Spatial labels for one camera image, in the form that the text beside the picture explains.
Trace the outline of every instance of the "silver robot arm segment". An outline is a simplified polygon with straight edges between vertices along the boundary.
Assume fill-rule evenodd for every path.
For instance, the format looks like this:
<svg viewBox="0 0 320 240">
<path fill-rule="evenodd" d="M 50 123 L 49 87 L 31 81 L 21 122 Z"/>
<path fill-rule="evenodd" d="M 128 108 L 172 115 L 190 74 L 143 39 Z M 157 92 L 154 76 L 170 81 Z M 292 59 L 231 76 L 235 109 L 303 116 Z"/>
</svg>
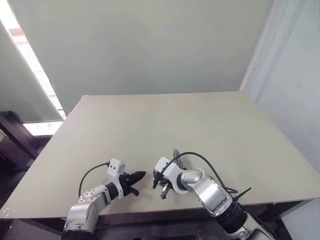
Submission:
<svg viewBox="0 0 320 240">
<path fill-rule="evenodd" d="M 140 181 L 145 171 L 133 174 L 125 173 L 125 164 L 112 159 L 108 164 L 107 185 L 99 185 L 81 194 L 67 215 L 62 240 L 93 240 L 93 235 L 100 212 L 115 198 L 122 199 L 129 194 L 139 195 L 139 191 L 131 187 Z"/>
<path fill-rule="evenodd" d="M 169 160 L 162 157 L 155 166 L 158 176 Z M 185 194 L 194 193 L 204 208 L 223 227 L 226 235 L 234 240 L 275 240 L 243 207 L 202 169 L 183 170 L 172 163 L 163 172 L 161 180 L 169 182 L 172 189 Z"/>
</svg>

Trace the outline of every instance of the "wall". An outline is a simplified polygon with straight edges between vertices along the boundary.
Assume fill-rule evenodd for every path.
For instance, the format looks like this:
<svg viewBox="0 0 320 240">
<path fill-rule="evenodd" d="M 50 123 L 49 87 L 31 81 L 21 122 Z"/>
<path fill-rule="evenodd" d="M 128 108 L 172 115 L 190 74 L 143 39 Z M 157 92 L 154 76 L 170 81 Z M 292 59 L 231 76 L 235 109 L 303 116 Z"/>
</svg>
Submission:
<svg viewBox="0 0 320 240">
<path fill-rule="evenodd" d="M 273 41 L 244 90 L 320 172 L 319 0 L 289 2 L 281 21 L 274 39 L 282 39 Z M 293 240 L 320 239 L 320 200 L 285 215 L 283 221 Z"/>
<path fill-rule="evenodd" d="M 271 0 L 8 0 L 68 114 L 83 95 L 237 91 Z"/>
<path fill-rule="evenodd" d="M 25 123 L 62 119 L 0 21 L 0 112 L 9 110 Z"/>
</svg>

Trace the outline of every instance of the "table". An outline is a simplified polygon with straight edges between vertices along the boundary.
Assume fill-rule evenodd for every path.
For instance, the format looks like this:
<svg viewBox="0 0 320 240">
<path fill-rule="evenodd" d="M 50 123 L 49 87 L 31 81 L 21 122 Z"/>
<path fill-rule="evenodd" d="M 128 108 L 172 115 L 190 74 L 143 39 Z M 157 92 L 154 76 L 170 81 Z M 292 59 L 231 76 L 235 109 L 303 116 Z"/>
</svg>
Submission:
<svg viewBox="0 0 320 240">
<path fill-rule="evenodd" d="M 200 208 L 191 193 L 153 190 L 153 169 L 173 149 L 197 152 L 216 168 L 244 205 L 320 197 L 319 174 L 243 92 L 84 96 L 40 153 L 0 212 L 0 218 L 67 216 L 91 167 L 116 158 L 127 173 L 144 170 L 140 196 L 115 200 L 102 215 Z M 197 157 L 187 168 L 203 168 Z M 106 183 L 106 167 L 82 190 Z"/>
</svg>

